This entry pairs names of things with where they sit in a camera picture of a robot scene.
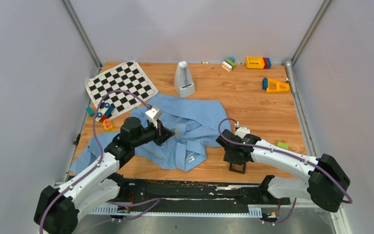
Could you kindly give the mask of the black square frame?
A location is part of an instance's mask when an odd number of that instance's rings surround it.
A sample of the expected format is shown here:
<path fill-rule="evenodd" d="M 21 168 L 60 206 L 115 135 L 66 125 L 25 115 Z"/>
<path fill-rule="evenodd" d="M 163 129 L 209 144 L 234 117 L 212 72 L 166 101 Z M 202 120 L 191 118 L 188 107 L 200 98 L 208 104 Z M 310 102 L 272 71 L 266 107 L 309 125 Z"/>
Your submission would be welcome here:
<path fill-rule="evenodd" d="M 246 171 L 246 163 L 243 164 L 229 164 L 229 171 L 244 175 Z"/>

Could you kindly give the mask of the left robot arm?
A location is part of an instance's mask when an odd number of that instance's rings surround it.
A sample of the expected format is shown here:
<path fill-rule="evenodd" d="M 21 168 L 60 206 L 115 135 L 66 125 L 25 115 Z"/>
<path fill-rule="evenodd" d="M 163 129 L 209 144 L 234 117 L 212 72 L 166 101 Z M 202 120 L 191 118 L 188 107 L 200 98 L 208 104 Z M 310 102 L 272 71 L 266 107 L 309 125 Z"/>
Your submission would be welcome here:
<path fill-rule="evenodd" d="M 174 134 L 160 120 L 143 127 L 139 118 L 127 118 L 96 161 L 58 188 L 49 185 L 41 191 L 33 218 L 38 232 L 71 234 L 100 204 L 113 198 L 125 201 L 130 189 L 117 171 L 133 158 L 135 148 L 149 142 L 160 146 Z"/>

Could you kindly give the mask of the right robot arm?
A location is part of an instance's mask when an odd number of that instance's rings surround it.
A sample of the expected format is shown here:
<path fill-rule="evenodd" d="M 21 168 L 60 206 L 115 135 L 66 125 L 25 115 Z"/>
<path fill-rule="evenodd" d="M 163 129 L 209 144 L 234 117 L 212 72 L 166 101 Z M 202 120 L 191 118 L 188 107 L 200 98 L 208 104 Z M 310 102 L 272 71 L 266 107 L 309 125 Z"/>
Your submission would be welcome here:
<path fill-rule="evenodd" d="M 216 139 L 224 149 L 224 161 L 244 165 L 247 162 L 266 164 L 286 171 L 293 178 L 266 177 L 259 189 L 259 198 L 272 203 L 277 198 L 309 199 L 328 212 L 337 212 L 342 203 L 351 203 L 347 195 L 350 179 L 336 159 L 328 154 L 307 156 L 275 146 L 252 135 L 244 127 L 236 133 L 225 129 Z"/>

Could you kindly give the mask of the light blue shirt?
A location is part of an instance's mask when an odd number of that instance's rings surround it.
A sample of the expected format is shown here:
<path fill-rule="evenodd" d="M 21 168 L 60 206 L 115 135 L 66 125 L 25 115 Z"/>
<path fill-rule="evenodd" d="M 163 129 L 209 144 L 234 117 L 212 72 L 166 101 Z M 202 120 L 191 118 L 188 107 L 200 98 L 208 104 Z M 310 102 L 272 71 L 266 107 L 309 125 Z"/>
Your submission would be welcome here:
<path fill-rule="evenodd" d="M 222 104 L 217 100 L 184 99 L 157 94 L 149 104 L 163 113 L 159 117 L 163 125 L 171 130 L 178 129 L 163 145 L 153 142 L 135 149 L 135 154 L 146 157 L 162 169 L 180 169 L 187 172 L 207 159 L 207 147 L 219 147 L 216 142 L 218 130 L 231 130 Z"/>

